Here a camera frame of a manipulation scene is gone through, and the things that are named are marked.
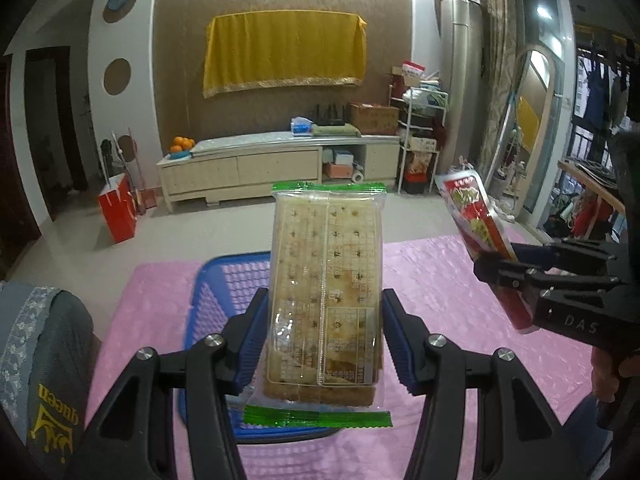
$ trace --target pink quilted mat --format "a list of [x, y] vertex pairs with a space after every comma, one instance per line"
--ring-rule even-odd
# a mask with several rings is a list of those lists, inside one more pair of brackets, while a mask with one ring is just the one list
[[[522, 241], [517, 235], [511, 238]], [[181, 349], [191, 287], [200, 265], [171, 262], [135, 270], [102, 344], [87, 421], [138, 348], [153, 346], [160, 353]], [[421, 316], [431, 332], [443, 333], [461, 348], [487, 354], [502, 346], [513, 349], [562, 422], [589, 393], [590, 348], [542, 330], [526, 336], [514, 332], [488, 286], [474, 277], [459, 237], [386, 244], [383, 281], [396, 290], [407, 312]], [[399, 384], [387, 353], [385, 403], [393, 428], [342, 430], [295, 444], [241, 446], [247, 476], [250, 480], [399, 480], [411, 455], [423, 401]], [[177, 412], [174, 427], [178, 476], [190, 480], [187, 433]], [[469, 392], [461, 480], [472, 477], [475, 441], [475, 393]]]

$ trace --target person's hand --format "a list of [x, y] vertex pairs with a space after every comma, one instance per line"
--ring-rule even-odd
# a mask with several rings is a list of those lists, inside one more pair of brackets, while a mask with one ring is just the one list
[[[613, 370], [613, 358], [599, 348], [591, 352], [591, 386], [593, 395], [602, 402], [613, 402], [620, 387], [618, 375]], [[630, 357], [623, 361], [618, 369], [620, 377], [640, 376], [640, 356]]]

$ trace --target cabinet door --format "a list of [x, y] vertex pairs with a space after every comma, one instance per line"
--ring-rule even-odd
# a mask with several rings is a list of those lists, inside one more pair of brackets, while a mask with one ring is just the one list
[[395, 178], [398, 172], [399, 144], [370, 144], [364, 163], [366, 180]]
[[238, 186], [238, 163], [234, 156], [213, 160], [191, 160], [162, 170], [162, 180], [169, 194], [202, 189]]
[[241, 186], [283, 180], [316, 180], [318, 150], [239, 156], [238, 174]]

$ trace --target metal screw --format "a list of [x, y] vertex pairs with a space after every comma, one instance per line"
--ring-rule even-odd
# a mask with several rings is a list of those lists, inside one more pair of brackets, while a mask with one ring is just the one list
[[513, 361], [516, 358], [516, 354], [508, 348], [498, 348], [498, 358], [503, 361]]
[[431, 346], [435, 346], [436, 348], [441, 348], [447, 344], [447, 338], [442, 334], [431, 334], [428, 341]]
[[148, 361], [154, 356], [154, 349], [151, 346], [145, 346], [136, 352], [136, 358], [141, 361]]
[[225, 342], [225, 338], [220, 334], [209, 334], [204, 338], [204, 344], [207, 346], [220, 346], [223, 342]]

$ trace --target transparent plastic wrapper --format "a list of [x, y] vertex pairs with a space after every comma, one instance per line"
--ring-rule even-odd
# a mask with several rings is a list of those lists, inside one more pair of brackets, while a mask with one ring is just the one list
[[383, 401], [382, 184], [274, 186], [269, 325], [244, 421], [391, 426]]
[[[483, 253], [500, 253], [503, 258], [517, 260], [500, 219], [489, 203], [482, 180], [474, 170], [437, 175], [436, 183], [473, 261]], [[519, 333], [538, 330], [532, 323], [527, 303], [517, 290], [495, 285], [491, 288]]]

